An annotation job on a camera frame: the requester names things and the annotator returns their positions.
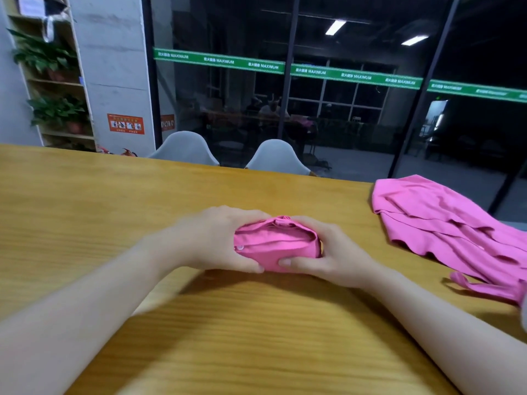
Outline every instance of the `folded pink garment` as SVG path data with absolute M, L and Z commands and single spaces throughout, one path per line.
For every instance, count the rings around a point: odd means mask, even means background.
M 390 240 L 428 252 L 450 278 L 476 292 L 521 304 L 527 292 L 527 233 L 505 225 L 470 199 L 424 177 L 377 180 L 372 194 Z M 470 283 L 463 274 L 485 283 Z
M 288 270 L 279 266 L 278 261 L 293 256 L 319 258 L 320 240 L 310 228 L 288 216 L 278 216 L 237 229 L 234 250 L 254 259 L 265 270 L 287 273 Z

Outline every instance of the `white chair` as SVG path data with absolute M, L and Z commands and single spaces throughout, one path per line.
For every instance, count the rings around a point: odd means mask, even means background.
M 246 169 L 304 176 L 311 174 L 311 171 L 297 158 L 293 147 L 279 139 L 266 140 L 261 143 Z
M 210 152 L 207 142 L 198 133 L 175 132 L 148 158 L 173 160 L 175 162 L 199 163 L 218 166 L 220 163 Z

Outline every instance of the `potted plant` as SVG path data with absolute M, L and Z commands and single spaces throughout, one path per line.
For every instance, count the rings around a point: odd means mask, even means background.
M 47 72 L 50 80 L 67 81 L 65 71 L 73 70 L 79 64 L 77 54 L 57 42 L 46 43 L 40 37 L 8 30 L 19 38 L 19 47 L 13 51 L 15 62 L 24 63 L 41 75 Z
M 83 134 L 88 121 L 88 106 L 85 101 L 71 95 L 63 98 L 42 96 L 27 101 L 33 107 L 31 125 L 52 123 L 66 127 L 72 134 Z

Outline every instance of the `pink fabric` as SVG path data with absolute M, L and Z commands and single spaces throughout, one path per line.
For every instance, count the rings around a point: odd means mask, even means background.
M 287 273 L 278 261 L 292 256 L 320 257 L 317 233 L 288 216 L 246 224 L 234 233 L 234 250 L 254 259 L 265 270 Z
M 372 194 L 390 240 L 431 252 L 456 270 L 460 286 L 520 304 L 527 292 L 527 233 L 505 225 L 470 199 L 424 177 L 377 180 Z M 471 283 L 463 274 L 485 283 Z

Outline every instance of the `table surface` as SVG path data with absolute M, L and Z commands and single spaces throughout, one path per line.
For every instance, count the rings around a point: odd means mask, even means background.
M 386 241 L 372 184 L 0 145 L 0 318 L 143 235 L 213 205 L 307 214 L 452 304 L 527 340 L 517 309 L 444 283 L 450 269 Z M 450 394 L 374 299 L 309 276 L 181 268 L 68 394 Z

